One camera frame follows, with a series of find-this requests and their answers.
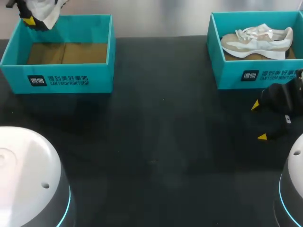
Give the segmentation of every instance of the cardboard bottom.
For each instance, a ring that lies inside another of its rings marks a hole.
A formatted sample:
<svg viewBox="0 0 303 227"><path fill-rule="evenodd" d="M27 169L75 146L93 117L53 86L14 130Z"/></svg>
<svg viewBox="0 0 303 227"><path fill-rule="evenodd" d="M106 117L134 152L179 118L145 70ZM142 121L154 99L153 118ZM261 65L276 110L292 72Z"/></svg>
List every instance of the cardboard bottom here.
<svg viewBox="0 0 303 227"><path fill-rule="evenodd" d="M107 44L34 43L27 65L106 63Z"/></svg>
<svg viewBox="0 0 303 227"><path fill-rule="evenodd" d="M272 60L270 58L267 58L261 54L257 54L257 53L254 53L254 54L251 54L245 58L237 58L237 57L234 57L228 53L226 53L224 51L224 57L225 57L225 60L226 61L242 61L242 60ZM292 49L292 47L289 48L289 53L286 52L286 59L297 59L294 55L294 51Z"/></svg>

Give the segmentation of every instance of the wall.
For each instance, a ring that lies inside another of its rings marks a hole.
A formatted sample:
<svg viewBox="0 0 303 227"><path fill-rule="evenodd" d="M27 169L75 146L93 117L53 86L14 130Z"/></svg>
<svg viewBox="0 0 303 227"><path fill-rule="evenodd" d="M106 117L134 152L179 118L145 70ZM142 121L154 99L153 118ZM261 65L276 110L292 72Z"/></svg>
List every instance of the wall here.
<svg viewBox="0 0 303 227"><path fill-rule="evenodd" d="M62 14L112 14L117 37L205 35L213 11L297 10L301 0L70 0ZM0 0L0 39L10 37L18 9Z"/></svg>

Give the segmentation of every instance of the shoelace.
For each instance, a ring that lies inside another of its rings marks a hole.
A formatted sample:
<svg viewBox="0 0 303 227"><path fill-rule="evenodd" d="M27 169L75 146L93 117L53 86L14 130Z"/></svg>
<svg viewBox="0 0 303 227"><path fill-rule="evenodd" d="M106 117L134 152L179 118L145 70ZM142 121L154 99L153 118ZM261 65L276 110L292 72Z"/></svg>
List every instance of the shoelace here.
<svg viewBox="0 0 303 227"><path fill-rule="evenodd" d="M260 32L255 27L248 27L244 30L235 30L238 39L257 39L258 35L270 34L271 31Z"/></svg>

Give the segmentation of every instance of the shoe sole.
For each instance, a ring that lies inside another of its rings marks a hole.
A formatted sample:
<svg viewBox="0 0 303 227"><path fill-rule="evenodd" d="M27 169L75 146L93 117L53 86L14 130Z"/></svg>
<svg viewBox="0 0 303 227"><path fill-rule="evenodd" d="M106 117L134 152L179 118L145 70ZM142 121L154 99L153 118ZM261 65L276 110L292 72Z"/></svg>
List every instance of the shoe sole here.
<svg viewBox="0 0 303 227"><path fill-rule="evenodd" d="M53 8L52 12L45 18L42 22L45 24L45 26L48 28L48 30L51 30L54 25L56 24L59 15L60 15L60 9L68 2L68 0L58 0L57 4Z"/></svg>
<svg viewBox="0 0 303 227"><path fill-rule="evenodd" d="M225 50L227 53L231 54L232 56L238 57L238 58L245 58L248 55L251 55L253 53L261 54L267 58L275 59L275 60L285 60L285 52L286 51L265 51L265 50L254 50L249 52L237 52L237 51L231 51L229 49L226 49L222 47L223 50Z"/></svg>

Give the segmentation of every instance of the label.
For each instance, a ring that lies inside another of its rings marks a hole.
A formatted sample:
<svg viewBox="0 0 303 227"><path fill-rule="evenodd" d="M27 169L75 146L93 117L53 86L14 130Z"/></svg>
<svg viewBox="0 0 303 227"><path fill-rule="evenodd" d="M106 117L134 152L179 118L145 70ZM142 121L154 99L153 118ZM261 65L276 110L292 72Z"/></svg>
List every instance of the label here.
<svg viewBox="0 0 303 227"><path fill-rule="evenodd" d="M287 124L291 124L292 121L290 120L290 117L288 115L285 115L285 120Z"/></svg>
<svg viewBox="0 0 303 227"><path fill-rule="evenodd" d="M263 71L260 80L291 80L297 76L297 70Z"/></svg>
<svg viewBox="0 0 303 227"><path fill-rule="evenodd" d="M47 77L51 86L87 86L87 76L49 76Z"/></svg>
<svg viewBox="0 0 303 227"><path fill-rule="evenodd" d="M33 87L45 87L47 83L43 76L27 76L30 84Z"/></svg>
<svg viewBox="0 0 303 227"><path fill-rule="evenodd" d="M259 70L245 70L243 72L241 81L255 81L259 74Z"/></svg>

